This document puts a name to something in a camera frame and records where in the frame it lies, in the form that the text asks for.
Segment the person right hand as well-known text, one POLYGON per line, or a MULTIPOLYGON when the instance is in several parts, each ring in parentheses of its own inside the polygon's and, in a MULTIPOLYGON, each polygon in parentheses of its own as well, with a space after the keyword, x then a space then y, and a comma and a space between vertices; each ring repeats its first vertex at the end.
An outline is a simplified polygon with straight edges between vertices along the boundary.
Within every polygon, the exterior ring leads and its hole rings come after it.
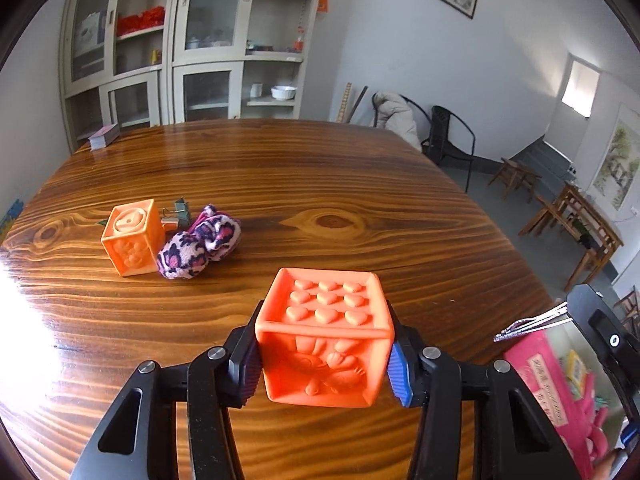
POLYGON ((608 480, 612 477, 612 471, 616 468, 616 464, 620 460, 626 460, 627 453, 623 448, 614 448, 606 454, 602 460, 593 467, 592 480, 608 480))

